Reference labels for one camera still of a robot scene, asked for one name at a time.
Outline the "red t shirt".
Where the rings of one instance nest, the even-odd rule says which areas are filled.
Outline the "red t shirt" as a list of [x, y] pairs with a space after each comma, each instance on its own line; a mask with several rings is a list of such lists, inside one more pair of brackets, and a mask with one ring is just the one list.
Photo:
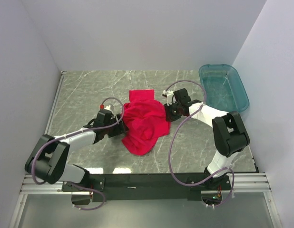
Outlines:
[[128, 132], [122, 143], [131, 154], [143, 156], [149, 153], [158, 139], [170, 132], [165, 108], [154, 95], [154, 90], [129, 91], [123, 116]]

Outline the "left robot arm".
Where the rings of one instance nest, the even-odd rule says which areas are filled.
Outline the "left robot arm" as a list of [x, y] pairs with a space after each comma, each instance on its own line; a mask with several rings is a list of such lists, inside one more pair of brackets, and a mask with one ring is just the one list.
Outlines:
[[114, 115], [111, 110], [101, 109], [87, 125], [66, 136], [42, 135], [25, 163], [25, 171], [43, 183], [66, 181], [72, 182], [79, 191], [86, 190], [91, 183], [89, 171], [67, 164], [68, 156], [72, 151], [98, 143], [105, 135], [110, 138], [125, 133], [127, 127], [122, 117], [122, 114]]

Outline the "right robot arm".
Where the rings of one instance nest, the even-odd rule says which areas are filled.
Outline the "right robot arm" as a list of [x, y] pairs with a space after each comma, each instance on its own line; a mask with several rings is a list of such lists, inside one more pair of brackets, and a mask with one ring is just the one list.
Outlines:
[[200, 100], [192, 100], [185, 88], [177, 91], [165, 90], [162, 96], [167, 99], [164, 108], [168, 122], [185, 116], [185, 120], [195, 119], [213, 129], [216, 152], [205, 168], [204, 179], [198, 183], [177, 182], [189, 187], [202, 184], [210, 190], [215, 189], [223, 182], [233, 159], [250, 143], [241, 115], [238, 112], [217, 110]]

